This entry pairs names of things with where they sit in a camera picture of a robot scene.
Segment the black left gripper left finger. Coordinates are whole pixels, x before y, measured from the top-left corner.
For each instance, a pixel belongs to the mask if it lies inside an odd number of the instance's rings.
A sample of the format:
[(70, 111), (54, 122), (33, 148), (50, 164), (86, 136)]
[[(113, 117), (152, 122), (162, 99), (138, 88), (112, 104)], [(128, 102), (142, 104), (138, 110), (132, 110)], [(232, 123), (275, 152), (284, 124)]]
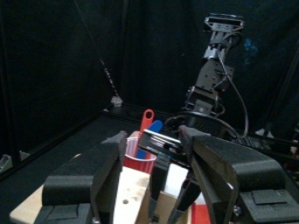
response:
[(33, 224), (113, 224), (125, 149), (120, 131), (48, 176)]

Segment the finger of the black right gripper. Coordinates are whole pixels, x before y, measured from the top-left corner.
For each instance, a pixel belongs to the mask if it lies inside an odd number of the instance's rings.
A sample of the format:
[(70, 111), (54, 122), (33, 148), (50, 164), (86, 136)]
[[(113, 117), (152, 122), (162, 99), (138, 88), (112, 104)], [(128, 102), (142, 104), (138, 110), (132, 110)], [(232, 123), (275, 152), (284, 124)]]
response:
[(164, 154), (158, 154), (153, 162), (153, 169), (149, 177), (148, 218), (150, 222), (156, 221), (154, 209), (160, 191), (164, 189), (169, 165), (171, 165), (169, 157), (165, 156)]
[(187, 209), (192, 205), (192, 202), (197, 199), (201, 189), (195, 178), (192, 171), (188, 171), (185, 180), (181, 183), (181, 189), (177, 199), (168, 217), (166, 224), (175, 224), (180, 217), (184, 215)]

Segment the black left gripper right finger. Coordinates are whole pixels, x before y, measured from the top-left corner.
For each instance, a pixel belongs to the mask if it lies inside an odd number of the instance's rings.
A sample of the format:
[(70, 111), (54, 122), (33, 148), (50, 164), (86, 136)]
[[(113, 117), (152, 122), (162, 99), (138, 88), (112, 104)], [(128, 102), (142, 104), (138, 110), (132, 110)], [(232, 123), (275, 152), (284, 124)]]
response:
[(271, 157), (185, 126), (179, 139), (211, 224), (299, 224), (299, 186)]

